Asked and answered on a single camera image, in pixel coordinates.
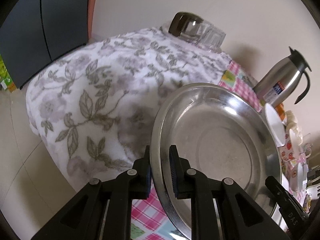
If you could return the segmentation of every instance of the stainless steel tray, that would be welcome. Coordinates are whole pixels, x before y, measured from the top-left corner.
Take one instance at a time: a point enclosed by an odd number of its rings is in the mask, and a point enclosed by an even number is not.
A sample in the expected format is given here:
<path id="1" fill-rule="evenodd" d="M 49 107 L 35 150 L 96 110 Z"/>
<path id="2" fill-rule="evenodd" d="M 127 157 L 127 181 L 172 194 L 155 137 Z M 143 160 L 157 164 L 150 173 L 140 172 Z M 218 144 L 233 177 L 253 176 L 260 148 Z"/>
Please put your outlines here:
<path id="1" fill-rule="evenodd" d="M 195 83 L 173 92 L 157 113 L 150 160 L 159 200 L 171 222 L 191 239 L 189 200 L 177 200 L 172 190 L 169 147 L 209 178 L 233 178 L 268 214 L 276 203 L 264 182 L 281 182 L 278 150 L 259 114 L 232 92 Z"/>

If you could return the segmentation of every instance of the thermos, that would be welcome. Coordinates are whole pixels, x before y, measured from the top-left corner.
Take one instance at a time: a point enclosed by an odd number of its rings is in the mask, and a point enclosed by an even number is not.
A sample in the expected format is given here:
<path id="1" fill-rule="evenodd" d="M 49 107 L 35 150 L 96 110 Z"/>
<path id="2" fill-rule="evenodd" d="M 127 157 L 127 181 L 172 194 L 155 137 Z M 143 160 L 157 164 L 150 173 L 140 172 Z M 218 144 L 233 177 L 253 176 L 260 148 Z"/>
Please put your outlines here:
<path id="1" fill-rule="evenodd" d="M 290 48 L 291 55 L 280 60 L 253 88 L 260 101 L 278 106 L 295 90 L 302 74 L 307 78 L 307 88 L 298 96 L 295 104 L 300 102 L 310 89 L 310 78 L 306 68 L 310 66 L 297 50 Z"/>

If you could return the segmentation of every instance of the wall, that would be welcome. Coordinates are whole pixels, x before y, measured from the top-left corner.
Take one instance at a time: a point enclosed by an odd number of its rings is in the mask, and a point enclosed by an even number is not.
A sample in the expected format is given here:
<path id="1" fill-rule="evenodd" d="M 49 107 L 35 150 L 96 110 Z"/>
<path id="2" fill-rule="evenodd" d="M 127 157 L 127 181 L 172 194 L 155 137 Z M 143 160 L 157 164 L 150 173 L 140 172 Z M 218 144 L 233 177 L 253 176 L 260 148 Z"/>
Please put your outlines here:
<path id="1" fill-rule="evenodd" d="M 309 62 L 311 89 L 297 105 L 306 87 L 298 88 L 285 101 L 297 116 L 304 134 L 312 133 L 320 149 L 320 30 L 300 0 L 96 0 L 92 37 L 103 39 L 150 26 L 160 26 L 178 11 L 191 11 L 227 33 L 222 48 L 257 80 L 280 59 L 288 46 L 299 50 Z"/>

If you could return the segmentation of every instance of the white floral fabric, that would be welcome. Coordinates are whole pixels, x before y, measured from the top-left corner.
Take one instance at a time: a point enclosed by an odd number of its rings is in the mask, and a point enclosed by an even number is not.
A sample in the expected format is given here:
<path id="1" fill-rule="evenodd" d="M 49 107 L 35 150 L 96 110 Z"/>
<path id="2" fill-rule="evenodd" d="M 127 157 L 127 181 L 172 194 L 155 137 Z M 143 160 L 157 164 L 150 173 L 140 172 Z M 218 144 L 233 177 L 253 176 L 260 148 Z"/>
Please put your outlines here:
<path id="1" fill-rule="evenodd" d="M 160 30 L 142 29 L 80 48 L 29 84 L 30 127 L 79 191 L 92 177 L 114 179 L 150 144 L 156 113 L 177 88 L 218 84 L 231 58 Z"/>

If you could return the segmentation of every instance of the gray panel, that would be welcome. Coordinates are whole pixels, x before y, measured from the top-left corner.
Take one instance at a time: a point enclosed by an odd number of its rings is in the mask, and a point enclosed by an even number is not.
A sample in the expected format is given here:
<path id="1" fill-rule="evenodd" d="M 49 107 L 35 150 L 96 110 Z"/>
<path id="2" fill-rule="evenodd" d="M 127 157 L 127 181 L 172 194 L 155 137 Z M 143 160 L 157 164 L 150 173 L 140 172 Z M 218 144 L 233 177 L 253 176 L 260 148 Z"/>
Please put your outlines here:
<path id="1" fill-rule="evenodd" d="M 42 19 L 52 59 L 88 41 L 87 0 L 42 0 Z"/>
<path id="2" fill-rule="evenodd" d="M 0 28 L 0 53 L 17 87 L 50 63 L 40 0 L 19 0 Z"/>

